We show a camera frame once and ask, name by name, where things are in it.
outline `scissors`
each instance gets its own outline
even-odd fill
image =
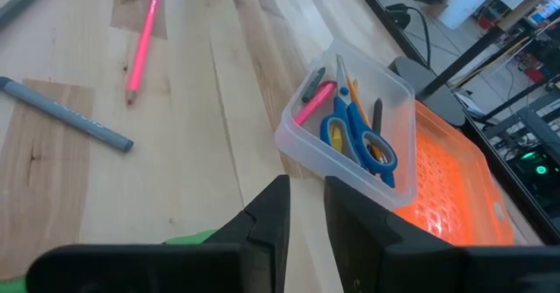
[[[333,100],[334,111],[321,121],[321,140],[333,146],[330,131],[339,129],[342,135],[342,154],[372,174],[380,174],[385,184],[395,188],[393,171],[398,163],[395,151],[385,139],[364,123],[357,104],[352,101],[344,61],[340,55],[336,56],[336,62],[337,94]],[[381,151],[387,163],[380,163],[372,156],[368,150],[369,144]]]

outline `green light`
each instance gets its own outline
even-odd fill
[[[536,172],[540,175],[546,174],[549,171],[545,166],[536,166]]]
[[[529,152],[529,153],[525,154],[521,159],[530,158],[534,155],[535,155],[535,152]]]

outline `blue scissors handle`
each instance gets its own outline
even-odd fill
[[[382,137],[377,135],[361,118],[355,102],[347,104],[339,97],[334,97],[334,111],[321,121],[321,140],[332,145],[331,127],[340,129],[342,135],[343,154],[374,174],[381,174],[381,180],[391,187],[395,187],[393,171],[397,166],[396,154],[393,148]],[[372,157],[368,150],[372,144],[387,158],[387,163],[380,163]]]

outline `wooden table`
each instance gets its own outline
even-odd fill
[[[278,152],[273,132],[333,38],[385,65],[402,52],[362,0],[163,0],[127,108],[148,1],[38,0],[0,33],[1,75],[136,142],[122,154],[0,94],[0,278],[62,244],[219,228],[288,173],[286,291],[341,292],[322,182]]]

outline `pink marker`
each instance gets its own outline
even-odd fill
[[[294,121],[298,125],[304,124],[304,122],[311,117],[313,112],[329,97],[329,95],[336,89],[336,82],[333,80],[325,81],[318,88],[317,93],[311,98],[311,100],[305,105],[305,107],[296,115]]]
[[[143,25],[142,35],[138,40],[138,47],[136,48],[136,56],[134,57],[134,65],[132,66],[132,74],[129,78],[129,84],[126,87],[126,102],[129,105],[136,100],[138,92],[142,87],[142,77],[144,75],[144,66],[146,65],[146,56],[148,54],[148,47],[150,46],[151,31],[156,22],[156,8],[158,0],[150,0],[150,7],[146,21]]]

